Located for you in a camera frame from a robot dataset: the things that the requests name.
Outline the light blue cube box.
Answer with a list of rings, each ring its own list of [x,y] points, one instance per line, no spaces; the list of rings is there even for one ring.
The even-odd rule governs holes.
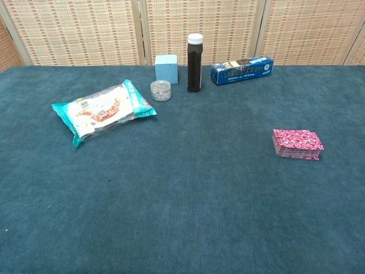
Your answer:
[[[178,84],[177,55],[155,56],[156,80],[166,80],[170,84]]]

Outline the beige woven screen panel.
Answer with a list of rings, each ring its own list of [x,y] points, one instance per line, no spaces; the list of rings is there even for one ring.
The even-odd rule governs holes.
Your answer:
[[[0,0],[23,65],[143,65],[138,0]]]
[[[365,34],[358,35],[344,65],[365,65]]]
[[[256,55],[267,0],[138,0],[145,64],[176,54],[187,64],[188,35],[203,35],[205,65]]]
[[[276,65],[343,65],[365,23],[365,0],[259,0],[256,55]]]

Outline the long blue cardboard box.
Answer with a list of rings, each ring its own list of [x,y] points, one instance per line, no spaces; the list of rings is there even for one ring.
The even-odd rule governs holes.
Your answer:
[[[210,78],[216,85],[242,82],[272,74],[274,60],[261,55],[212,65]]]

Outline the orange woven screen panel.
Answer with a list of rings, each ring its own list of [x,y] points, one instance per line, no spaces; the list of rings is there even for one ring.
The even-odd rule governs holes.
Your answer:
[[[23,60],[16,49],[5,24],[0,19],[0,72],[14,66],[22,66]]]

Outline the pink patterned rectangular packet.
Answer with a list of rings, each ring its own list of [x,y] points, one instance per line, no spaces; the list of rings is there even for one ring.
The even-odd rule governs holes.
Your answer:
[[[317,133],[310,130],[273,129],[272,140],[276,154],[281,157],[319,160],[324,150]]]

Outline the small clear round jar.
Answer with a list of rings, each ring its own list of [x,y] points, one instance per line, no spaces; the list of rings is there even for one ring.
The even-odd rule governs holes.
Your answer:
[[[167,80],[156,80],[152,82],[151,97],[158,102],[170,100],[172,97],[171,84]]]

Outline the dark bottle white cap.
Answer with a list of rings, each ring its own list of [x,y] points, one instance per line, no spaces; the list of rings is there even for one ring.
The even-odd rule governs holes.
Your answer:
[[[204,37],[200,33],[188,35],[188,92],[199,92],[201,90],[203,39]]]

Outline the teal white snack package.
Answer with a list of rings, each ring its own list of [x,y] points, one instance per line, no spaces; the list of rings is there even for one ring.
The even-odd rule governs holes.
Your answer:
[[[157,115],[129,79],[68,103],[53,103],[51,107],[73,133],[74,147],[118,124]]]

